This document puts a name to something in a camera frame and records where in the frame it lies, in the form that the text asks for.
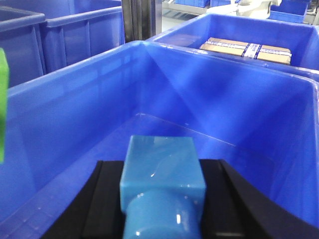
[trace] bin rim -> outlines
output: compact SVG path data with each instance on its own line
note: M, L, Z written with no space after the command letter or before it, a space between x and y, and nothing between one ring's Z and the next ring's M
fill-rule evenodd
M115 14L119 12L122 12L122 7L114 6L114 7L104 8L104 9L95 10L95 11L88 11L88 12L83 12L78 14L56 17L56 18L48 18L46 19L46 27L63 26L70 23L79 22L82 20L89 20L92 18L105 16L109 14Z
M174 26L166 31L161 32L160 34L157 34L153 37L150 37L149 39L147 39L146 41L157 41L158 39L160 39L161 37L174 32L178 29L181 29L185 26L191 25L194 21L198 21L202 18L209 18L211 16L222 16L224 18L230 18L230 19L236 19L236 18L243 18L243 19L247 19L250 21L255 21L255 19L253 18L249 18L246 16L232 16L232 15L223 15L223 14L217 14L217 13L212 13L212 12L207 12L205 14L199 15L197 17L194 17L193 19L190 19L188 21L182 22L181 24ZM282 25L293 25L294 27L307 27L307 28L315 28L317 30L319 30L319 26L314 26L314 25L307 25L307 24L302 24L302 23L296 23L296 22L288 22L288 21L279 21L279 20L273 20L273 19L258 19L259 22L276 22L276 23L280 23Z
M8 6L0 6L0 10L16 12L25 15L19 18L1 21L0 32L45 22L45 15L43 13L26 11Z
M148 45L151 45L151 46L154 46L154 47L157 47L157 48L168 48L168 49L172 49L173 51L180 52L180 53L194 54L194 55L198 55L199 57L214 59L214 60L218 60L218 61L222 61L222 62L228 62L228 63L233 63L233 64L235 63L235 64L244 65L244 66L250 66L251 65L250 63L246 63L246 62L243 62L243 61L238 62L238 61L234 61L234 60L231 60L231 59L225 59L225 58L220 58L220 57L217 57L217 56L214 56L214 55L210 55L204 50L193 49L193 48L182 47L182 46L172 46L172 45L159 43L159 42L149 42L149 41L137 40L137 41L131 41L129 43L120 45L118 47L115 47L115 48L110 49L108 51L102 52L102 53L97 54L95 56L89 57L89 58L84 59L82 61L76 62L76 63L71 64L69 66L66 66L64 68L61 68L61 69L58 69L56 71L50 72L50 73L48 73L46 75L40 76L40 77L35 78L35 79L31 80L31 81L16 85L14 87L11 87L11 88L8 89L8 97L9 96L13 96L15 94L18 94L20 92L23 92L25 90L28 90L31 87L40 86L42 84L45 84L45 83L51 81L51 78L52 78L51 76L53 76L53 75L55 75L55 76L56 75L63 76L63 75L66 75L66 74L68 74L70 72L73 72L76 69L81 69L83 67L83 63L84 62L94 63L94 62L97 62L97 61L99 61L101 59L104 59L104 58L107 58L107 57L112 56L114 54L117 54L117 52L125 51L126 49L132 48L132 47L133 48L140 47L141 45L143 47L147 47ZM282 71L279 71L279 70L276 70L276 69L266 68L266 67L260 66L260 65L254 65L254 69L255 68L259 68L261 71L271 71L271 72L280 73L280 74L289 76L291 78L296 78L298 80L307 81L311 85L313 85L313 88L319 94L319 82L317 82L317 81L315 81L315 80L313 80L311 78L308 78L308 77L305 77L305 76L301 76L301 75L296 75L296 74L293 74L293 73L282 72ZM298 70L299 69L307 70L307 73L319 75L319 70L310 70L310 69L301 68L301 67L295 67L295 68L298 69Z

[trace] bin floor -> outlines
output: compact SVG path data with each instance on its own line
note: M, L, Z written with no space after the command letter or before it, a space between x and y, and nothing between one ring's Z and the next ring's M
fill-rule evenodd
M157 117L137 114L39 190L32 199L0 224L0 232L11 236L23 235L17 238L39 237L81 190L98 160L125 159L130 136L133 134L192 137L199 158L225 159L239 173L245 175L248 181L263 182L258 189L266 195L269 193L271 182L265 179L271 178L273 172L271 159Z

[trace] blue plastic bin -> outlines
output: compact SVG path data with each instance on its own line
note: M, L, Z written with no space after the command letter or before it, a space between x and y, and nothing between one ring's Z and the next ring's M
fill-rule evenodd
M47 72L124 43L120 0L2 0L2 5L42 12L41 37Z
M210 37L289 48L292 52L291 65L195 50ZM312 25L208 13L156 35L148 41L181 46L184 50L197 54L210 54L319 81L319 34L318 28Z
M15 86L45 74L39 24L40 13L0 7L0 48L10 68L9 86Z
M40 236L133 134L192 137L199 158L225 159L318 227L317 103L307 78L151 42L12 87L0 237Z
M283 0L280 6L271 6L269 19L303 23L307 15L308 4L305 1Z
M206 7L210 0L175 0L175 3L189 6Z
M224 6L231 4L230 0L210 0L210 6Z

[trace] metal pole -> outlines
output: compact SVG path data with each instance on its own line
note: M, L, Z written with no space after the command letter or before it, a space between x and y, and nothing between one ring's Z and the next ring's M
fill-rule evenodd
M161 0L122 0L126 42L161 33Z

